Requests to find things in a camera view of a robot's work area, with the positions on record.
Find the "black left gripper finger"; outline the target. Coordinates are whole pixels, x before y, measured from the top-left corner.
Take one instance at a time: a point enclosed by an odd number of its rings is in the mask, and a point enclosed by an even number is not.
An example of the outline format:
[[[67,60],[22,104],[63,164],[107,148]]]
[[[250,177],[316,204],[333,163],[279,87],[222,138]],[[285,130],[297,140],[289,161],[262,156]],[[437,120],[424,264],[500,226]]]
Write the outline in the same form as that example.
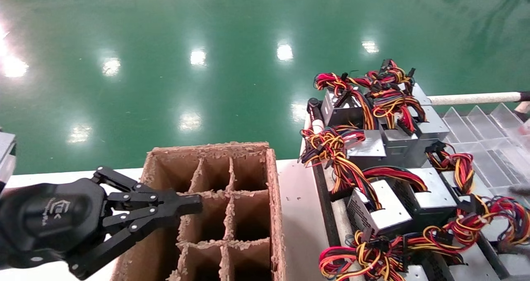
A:
[[[117,189],[106,198],[116,211],[162,211],[164,215],[188,215],[198,214],[203,209],[200,195],[180,195],[172,189],[153,189],[108,167],[96,169],[92,181]]]

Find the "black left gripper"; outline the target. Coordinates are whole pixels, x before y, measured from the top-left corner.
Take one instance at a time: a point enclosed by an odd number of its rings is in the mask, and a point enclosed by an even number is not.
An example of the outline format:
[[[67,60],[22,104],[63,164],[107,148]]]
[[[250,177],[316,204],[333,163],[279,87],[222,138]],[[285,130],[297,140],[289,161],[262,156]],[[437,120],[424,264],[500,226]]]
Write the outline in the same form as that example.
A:
[[[100,223],[105,198],[105,190],[87,178],[4,190],[1,269],[68,260],[70,273],[83,281],[155,230],[180,223],[178,213],[161,208],[142,208]],[[107,234],[110,238],[103,240]]]

